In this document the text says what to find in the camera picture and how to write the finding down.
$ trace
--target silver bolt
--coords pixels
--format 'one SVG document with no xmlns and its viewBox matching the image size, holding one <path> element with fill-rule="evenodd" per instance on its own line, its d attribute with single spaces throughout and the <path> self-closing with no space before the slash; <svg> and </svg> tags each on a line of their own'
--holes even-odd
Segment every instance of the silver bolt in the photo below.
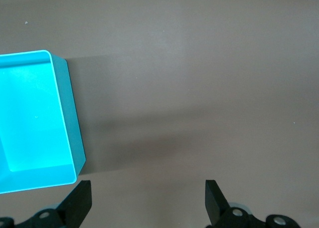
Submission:
<svg viewBox="0 0 319 228">
<path fill-rule="evenodd" d="M 242 211 L 239 209 L 234 209 L 233 214 L 237 217 L 241 217 L 243 215 Z"/>
<path fill-rule="evenodd" d="M 43 219 L 43 218 L 48 217 L 49 215 L 50 215 L 49 212 L 43 212 L 42 214 L 39 215 L 39 218 L 40 218 L 40 219 Z"/>
<path fill-rule="evenodd" d="M 284 219 L 282 219 L 281 217 L 275 217 L 274 222 L 279 224 L 279 225 L 282 225 L 282 226 L 284 226 L 286 224 L 286 221 Z"/>
</svg>

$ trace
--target screw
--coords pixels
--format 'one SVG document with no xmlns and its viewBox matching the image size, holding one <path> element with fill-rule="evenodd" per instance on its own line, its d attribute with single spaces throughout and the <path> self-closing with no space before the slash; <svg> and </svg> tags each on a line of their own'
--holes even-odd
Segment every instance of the screw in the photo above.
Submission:
<svg viewBox="0 0 319 228">
<path fill-rule="evenodd" d="M 239 209 L 234 209 L 233 214 L 237 217 L 241 217 L 243 215 L 242 211 Z"/>
<path fill-rule="evenodd" d="M 43 212 L 43 213 L 41 213 L 41 214 L 39 215 L 39 218 L 40 218 L 40 219 L 43 219 L 43 218 L 48 217 L 49 215 L 50 215 L 49 212 Z"/>
<path fill-rule="evenodd" d="M 275 217 L 274 222 L 279 224 L 279 225 L 282 225 L 282 226 L 284 226 L 286 224 L 286 221 L 284 219 L 282 219 L 281 217 Z"/>
</svg>

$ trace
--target gray surface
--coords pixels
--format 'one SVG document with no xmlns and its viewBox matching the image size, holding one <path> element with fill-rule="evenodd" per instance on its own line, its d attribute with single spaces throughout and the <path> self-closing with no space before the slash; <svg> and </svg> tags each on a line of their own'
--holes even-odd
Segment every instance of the gray surface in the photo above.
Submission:
<svg viewBox="0 0 319 228">
<path fill-rule="evenodd" d="M 205 227 L 204 181 L 319 227 L 319 0 L 0 0 L 0 53 L 69 63 L 82 227 Z M 0 196 L 18 222 L 72 186 Z"/>
</svg>

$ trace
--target blue bin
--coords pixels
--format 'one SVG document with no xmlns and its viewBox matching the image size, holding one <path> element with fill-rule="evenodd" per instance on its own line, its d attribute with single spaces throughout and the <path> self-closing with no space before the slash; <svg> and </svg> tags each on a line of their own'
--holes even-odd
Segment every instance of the blue bin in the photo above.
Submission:
<svg viewBox="0 0 319 228">
<path fill-rule="evenodd" d="M 84 163 L 66 61 L 0 55 L 0 194 L 72 184 Z"/>
</svg>

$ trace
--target rectangular blue tray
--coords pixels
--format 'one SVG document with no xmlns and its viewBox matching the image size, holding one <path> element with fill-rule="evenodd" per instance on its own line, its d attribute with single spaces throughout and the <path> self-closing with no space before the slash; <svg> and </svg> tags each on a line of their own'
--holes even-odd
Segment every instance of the rectangular blue tray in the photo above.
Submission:
<svg viewBox="0 0 319 228">
<path fill-rule="evenodd" d="M 66 61 L 0 55 L 0 194 L 74 183 L 84 163 Z"/>
</svg>

